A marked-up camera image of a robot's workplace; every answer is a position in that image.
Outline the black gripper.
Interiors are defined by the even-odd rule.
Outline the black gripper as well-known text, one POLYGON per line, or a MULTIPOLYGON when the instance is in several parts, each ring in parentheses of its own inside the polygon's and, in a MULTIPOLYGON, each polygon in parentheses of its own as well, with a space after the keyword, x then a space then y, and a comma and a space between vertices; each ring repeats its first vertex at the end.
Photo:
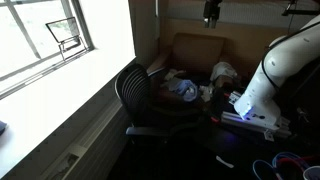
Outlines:
POLYGON ((204 6, 204 23, 205 28, 209 28, 210 26, 210 18, 212 18, 211 28, 216 28, 217 20, 220 15, 220 7, 219 4, 222 0, 206 0, 204 6))

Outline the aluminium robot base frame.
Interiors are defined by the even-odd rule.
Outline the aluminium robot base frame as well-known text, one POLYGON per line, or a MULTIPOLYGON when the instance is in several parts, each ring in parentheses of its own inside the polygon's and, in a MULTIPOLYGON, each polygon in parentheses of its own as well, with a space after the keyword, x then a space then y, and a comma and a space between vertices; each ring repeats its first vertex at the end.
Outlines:
POLYGON ((291 135, 290 121, 281 116, 281 111, 273 100, 266 104, 249 106, 243 113, 223 111, 221 122, 260 132, 267 141, 274 141, 276 137, 288 138, 291 135))

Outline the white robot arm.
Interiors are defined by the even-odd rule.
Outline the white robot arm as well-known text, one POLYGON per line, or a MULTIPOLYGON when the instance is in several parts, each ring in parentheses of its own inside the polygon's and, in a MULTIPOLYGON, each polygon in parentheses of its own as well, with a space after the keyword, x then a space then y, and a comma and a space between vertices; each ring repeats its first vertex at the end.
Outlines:
POLYGON ((287 78, 320 55, 320 15, 298 31, 275 39, 261 59, 245 92, 234 103, 242 121, 275 126, 281 110, 273 101, 287 78))

